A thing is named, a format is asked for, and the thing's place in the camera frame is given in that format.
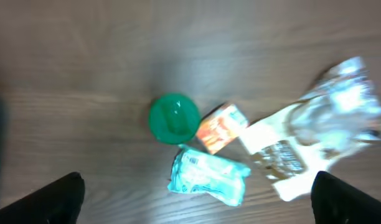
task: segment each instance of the wood grain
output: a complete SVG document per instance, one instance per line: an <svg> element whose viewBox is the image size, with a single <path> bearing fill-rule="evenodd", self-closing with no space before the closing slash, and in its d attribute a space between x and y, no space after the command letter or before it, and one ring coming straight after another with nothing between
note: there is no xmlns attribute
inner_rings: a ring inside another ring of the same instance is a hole
<svg viewBox="0 0 381 224"><path fill-rule="evenodd" d="M203 114L233 101L257 120L355 55L381 99L380 0L1 0L0 207L79 171L79 223L313 223L308 196L282 202L252 164L239 208L168 192L177 148L156 142L145 117L153 98L179 91ZM248 162L237 141L220 155ZM333 174L381 198L381 146Z"/></svg>

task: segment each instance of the green cap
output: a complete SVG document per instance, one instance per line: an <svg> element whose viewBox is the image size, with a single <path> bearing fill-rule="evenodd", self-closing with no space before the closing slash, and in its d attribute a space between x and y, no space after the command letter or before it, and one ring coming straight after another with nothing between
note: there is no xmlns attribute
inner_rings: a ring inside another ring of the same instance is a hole
<svg viewBox="0 0 381 224"><path fill-rule="evenodd" d="M191 140L200 125L200 114L188 97L170 93L156 100L149 114L149 127L158 141L181 144Z"/></svg>

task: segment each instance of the small orange and white box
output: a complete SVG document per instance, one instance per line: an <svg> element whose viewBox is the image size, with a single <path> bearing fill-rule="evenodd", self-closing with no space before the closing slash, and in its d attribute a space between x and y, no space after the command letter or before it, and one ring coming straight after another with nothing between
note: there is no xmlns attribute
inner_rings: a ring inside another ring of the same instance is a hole
<svg viewBox="0 0 381 224"><path fill-rule="evenodd" d="M201 122L196 136L210 154L215 154L248 126L245 115L234 104L227 103Z"/></svg>

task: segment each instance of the wooden surface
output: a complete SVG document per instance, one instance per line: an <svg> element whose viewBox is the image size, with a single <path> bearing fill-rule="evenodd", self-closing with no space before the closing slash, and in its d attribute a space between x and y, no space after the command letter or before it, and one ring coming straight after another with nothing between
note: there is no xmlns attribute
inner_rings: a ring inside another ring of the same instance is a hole
<svg viewBox="0 0 381 224"><path fill-rule="evenodd" d="M203 114L230 100L256 120L355 55L381 99L379 0L0 0L0 207L79 171L79 223L313 223L308 196L282 202L255 168L239 208L169 193L177 148L145 117L179 91ZM248 162L239 142L220 154ZM332 173L381 198L381 147Z"/></svg>

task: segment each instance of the teal wrapper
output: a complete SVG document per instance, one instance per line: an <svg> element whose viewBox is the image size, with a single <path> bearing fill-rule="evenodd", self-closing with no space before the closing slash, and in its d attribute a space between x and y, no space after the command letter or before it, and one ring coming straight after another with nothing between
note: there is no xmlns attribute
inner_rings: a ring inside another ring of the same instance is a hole
<svg viewBox="0 0 381 224"><path fill-rule="evenodd" d="M181 153L172 166L171 192L182 194L209 193L229 206L242 203L245 178L250 168L245 164L200 152L180 145Z"/></svg>

